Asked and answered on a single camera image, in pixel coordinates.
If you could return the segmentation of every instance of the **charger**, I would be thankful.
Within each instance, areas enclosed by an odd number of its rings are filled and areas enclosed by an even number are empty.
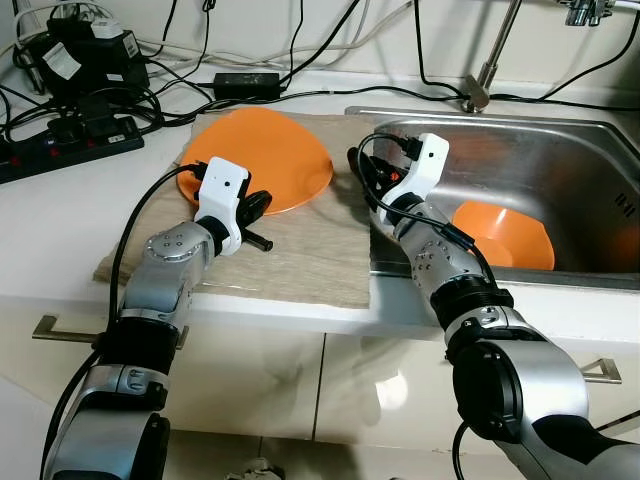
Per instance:
[[[277,73],[216,73],[211,87],[216,100],[276,100],[281,90]]]

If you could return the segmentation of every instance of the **metal handle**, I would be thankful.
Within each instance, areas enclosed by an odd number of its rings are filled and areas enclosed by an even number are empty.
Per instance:
[[[594,368],[600,368],[602,373],[593,373],[589,370]],[[620,385],[622,383],[622,377],[616,366],[616,362],[612,358],[600,358],[595,362],[585,365],[580,369],[584,381],[588,383],[610,383],[614,385]]]
[[[58,321],[57,315],[43,315],[43,317],[33,330],[31,338],[36,340],[56,340],[60,342],[78,342],[78,343],[93,343],[98,338],[96,333],[80,333],[80,332],[65,332],[62,330],[53,330],[56,322]],[[182,350],[187,335],[189,334],[189,327],[185,325],[182,330],[182,335],[178,339],[178,345],[176,350]]]

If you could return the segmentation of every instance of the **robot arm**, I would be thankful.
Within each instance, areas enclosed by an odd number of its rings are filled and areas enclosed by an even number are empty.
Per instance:
[[[169,421],[160,416],[168,374],[191,302],[191,292],[218,255],[231,255],[271,196],[245,198],[250,174],[211,160],[194,222],[151,237],[125,289],[118,321],[100,347],[47,456],[46,480],[160,480]]]
[[[425,201],[428,192],[412,190],[416,175],[429,171],[424,162],[446,157],[444,140],[433,137],[420,137],[422,150],[412,155],[409,173],[392,185],[387,170],[371,168],[380,159],[365,171],[363,144],[359,158],[353,157],[355,149],[350,152],[350,162],[363,166],[357,173],[370,184],[371,171],[378,172],[373,179],[378,191],[369,187],[369,194],[413,214],[406,218],[370,202],[376,205],[375,220],[409,258],[413,281],[445,331],[461,417],[477,435],[493,440],[530,480],[638,478],[640,446],[606,438],[590,425],[586,386],[571,358],[522,318],[509,292],[489,280],[478,258],[460,245],[464,242],[454,240],[464,234],[455,227],[456,234],[448,234],[447,218]],[[432,222],[416,221],[416,216]]]

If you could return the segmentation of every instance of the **sink basin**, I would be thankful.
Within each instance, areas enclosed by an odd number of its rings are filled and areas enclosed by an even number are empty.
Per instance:
[[[440,183],[428,200],[449,218],[467,200],[540,220],[553,244],[553,271],[495,268],[499,280],[640,290],[640,153],[612,125],[590,121],[467,116],[350,107],[376,131],[432,132],[449,141]],[[375,155],[408,160],[392,142]],[[371,232],[371,270],[409,276],[402,250]]]

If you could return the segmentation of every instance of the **wall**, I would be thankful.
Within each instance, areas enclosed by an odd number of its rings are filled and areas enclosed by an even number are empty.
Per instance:
[[[160,38],[171,0],[102,0],[139,36]],[[297,45],[326,38],[346,0],[306,0],[305,24]],[[402,0],[372,0],[365,32]],[[421,3],[423,45],[428,73],[463,77],[477,74],[493,44],[508,0],[440,0]],[[169,39],[202,46],[201,0],[179,0]],[[351,38],[357,12],[338,39]],[[616,10],[598,28],[567,27],[565,7],[554,0],[525,0],[505,47],[498,80],[556,83],[613,56],[628,38],[633,12]],[[261,56],[288,47],[297,24],[298,0],[218,0],[211,13],[210,49]],[[335,53],[322,59],[331,59]],[[416,75],[412,9],[375,41],[349,55],[337,67],[356,72]],[[638,90],[640,42],[624,58],[579,81],[594,87]]]

